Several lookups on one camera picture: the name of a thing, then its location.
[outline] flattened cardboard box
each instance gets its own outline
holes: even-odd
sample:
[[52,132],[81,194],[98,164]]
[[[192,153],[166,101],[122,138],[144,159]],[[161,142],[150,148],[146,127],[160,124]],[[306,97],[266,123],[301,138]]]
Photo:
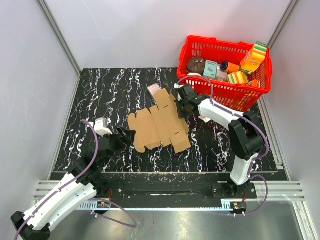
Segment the flattened cardboard box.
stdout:
[[191,147],[189,127],[184,119],[179,119],[175,97],[163,88],[153,96],[156,105],[128,116],[130,130],[135,130],[134,147],[144,153],[162,145],[172,144],[174,152],[180,153]]

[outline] black marble surface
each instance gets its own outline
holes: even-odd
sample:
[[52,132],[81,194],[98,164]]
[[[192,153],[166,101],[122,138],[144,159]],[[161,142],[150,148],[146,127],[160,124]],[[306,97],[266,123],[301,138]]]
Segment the black marble surface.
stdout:
[[[77,89],[70,118],[64,133],[54,172],[65,172],[76,161],[94,137],[80,123],[81,119],[94,122],[96,118],[108,119],[109,128],[128,128],[127,118],[155,101],[147,86],[159,84],[168,92],[178,81],[176,68],[100,68],[84,69]],[[258,105],[251,111],[258,114]],[[138,153],[133,146],[118,152],[105,172],[229,172],[234,154],[230,149],[228,132],[219,124],[191,117],[189,139],[191,148],[175,154],[173,147],[159,147]],[[254,171],[276,172],[273,154],[257,160]]]

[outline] teal box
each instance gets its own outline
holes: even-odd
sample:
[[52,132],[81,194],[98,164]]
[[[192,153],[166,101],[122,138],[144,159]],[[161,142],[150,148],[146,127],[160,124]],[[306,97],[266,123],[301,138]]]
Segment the teal box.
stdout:
[[206,60],[203,76],[214,80],[217,76],[218,63],[215,61]]

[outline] small box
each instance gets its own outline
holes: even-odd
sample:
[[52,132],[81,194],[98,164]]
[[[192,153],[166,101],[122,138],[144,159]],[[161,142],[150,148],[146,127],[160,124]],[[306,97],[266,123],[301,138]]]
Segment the small box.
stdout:
[[248,86],[252,86],[252,87],[256,87],[256,88],[260,88],[260,81],[258,81],[257,79],[248,82],[246,85]]
[[205,61],[203,76],[208,79],[215,80],[217,76],[218,63],[216,61]]
[[249,83],[248,76],[245,75],[242,71],[236,71],[228,75],[228,82],[231,84],[247,84]]
[[220,82],[228,82],[228,73],[221,70],[220,64],[218,64],[215,80]]
[[253,74],[266,59],[267,50],[267,45],[257,41],[240,62],[241,71],[248,75]]
[[150,93],[150,95],[153,97],[157,92],[161,91],[161,87],[158,84],[153,84],[151,86],[147,87],[148,92]]

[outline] white wall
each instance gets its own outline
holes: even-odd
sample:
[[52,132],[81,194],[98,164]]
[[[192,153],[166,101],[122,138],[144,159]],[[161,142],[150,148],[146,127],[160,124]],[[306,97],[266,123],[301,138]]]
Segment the white wall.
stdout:
[[290,0],[46,0],[81,68],[177,67],[189,35],[268,43]]
[[48,176],[77,76],[35,0],[0,1],[0,239]]
[[266,96],[289,172],[299,180],[320,234],[320,1],[303,0],[271,50]]

